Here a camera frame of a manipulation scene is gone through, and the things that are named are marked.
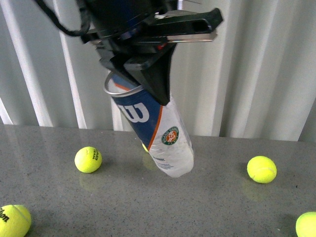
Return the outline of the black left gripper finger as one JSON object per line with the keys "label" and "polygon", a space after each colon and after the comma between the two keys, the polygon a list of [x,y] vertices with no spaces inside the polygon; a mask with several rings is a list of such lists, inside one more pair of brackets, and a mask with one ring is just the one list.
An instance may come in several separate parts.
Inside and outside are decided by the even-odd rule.
{"label": "black left gripper finger", "polygon": [[132,85],[140,85],[140,83],[124,68],[125,58],[101,58],[100,63],[114,74],[131,83]]}

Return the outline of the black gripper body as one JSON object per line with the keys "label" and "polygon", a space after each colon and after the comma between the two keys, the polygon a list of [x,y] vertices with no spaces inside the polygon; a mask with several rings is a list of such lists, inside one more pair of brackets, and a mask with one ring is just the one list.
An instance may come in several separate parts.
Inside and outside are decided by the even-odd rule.
{"label": "black gripper body", "polygon": [[83,42],[112,72],[167,72],[179,42],[211,41],[221,10],[178,10],[176,0],[78,0]]}

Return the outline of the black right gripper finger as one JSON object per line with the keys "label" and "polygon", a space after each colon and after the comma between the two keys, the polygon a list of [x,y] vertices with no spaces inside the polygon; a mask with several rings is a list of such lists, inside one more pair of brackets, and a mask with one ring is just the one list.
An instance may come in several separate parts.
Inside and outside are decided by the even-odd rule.
{"label": "black right gripper finger", "polygon": [[170,101],[170,67],[174,45],[156,53],[139,54],[124,63],[124,68],[161,105]]}

